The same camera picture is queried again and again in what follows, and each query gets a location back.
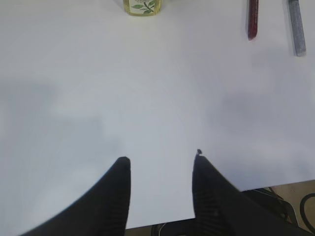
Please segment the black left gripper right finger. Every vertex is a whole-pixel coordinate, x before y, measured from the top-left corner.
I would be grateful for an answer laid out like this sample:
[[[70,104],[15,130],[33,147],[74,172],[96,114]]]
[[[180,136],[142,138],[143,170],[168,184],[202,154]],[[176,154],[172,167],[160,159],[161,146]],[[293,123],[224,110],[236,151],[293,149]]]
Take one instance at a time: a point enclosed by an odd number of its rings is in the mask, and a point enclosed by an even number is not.
[[[233,186],[197,150],[192,172],[196,236],[309,236]]]

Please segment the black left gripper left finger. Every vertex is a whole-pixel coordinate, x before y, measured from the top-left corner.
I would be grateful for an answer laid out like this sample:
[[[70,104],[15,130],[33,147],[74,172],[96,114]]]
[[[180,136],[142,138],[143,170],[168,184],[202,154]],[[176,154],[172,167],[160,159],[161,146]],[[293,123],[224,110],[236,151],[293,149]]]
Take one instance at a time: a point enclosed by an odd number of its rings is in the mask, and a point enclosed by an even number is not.
[[[130,160],[118,158],[81,198],[27,236],[123,236],[130,204]]]

